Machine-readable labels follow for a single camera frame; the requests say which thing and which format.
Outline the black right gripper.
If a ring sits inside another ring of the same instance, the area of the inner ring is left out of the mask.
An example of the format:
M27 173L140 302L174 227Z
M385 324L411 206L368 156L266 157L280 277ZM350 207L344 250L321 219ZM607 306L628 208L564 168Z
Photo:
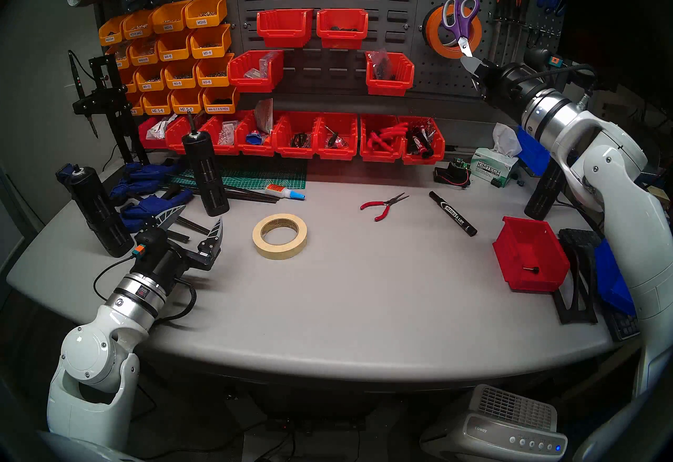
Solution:
M498 110L525 110L535 94L543 90L543 79L531 78L536 71L523 64L498 67L476 57L461 57L460 62L475 76L484 101Z

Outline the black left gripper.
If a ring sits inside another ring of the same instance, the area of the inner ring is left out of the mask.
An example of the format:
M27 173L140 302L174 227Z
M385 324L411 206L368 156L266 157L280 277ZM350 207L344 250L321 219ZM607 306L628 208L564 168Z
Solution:
M185 205L167 208L155 216L159 229L169 229L181 215ZM198 245L198 252L183 248L147 248L135 259L134 273L152 279L162 288L172 288L175 279L190 269L209 271L218 258L222 242L223 221L218 218Z

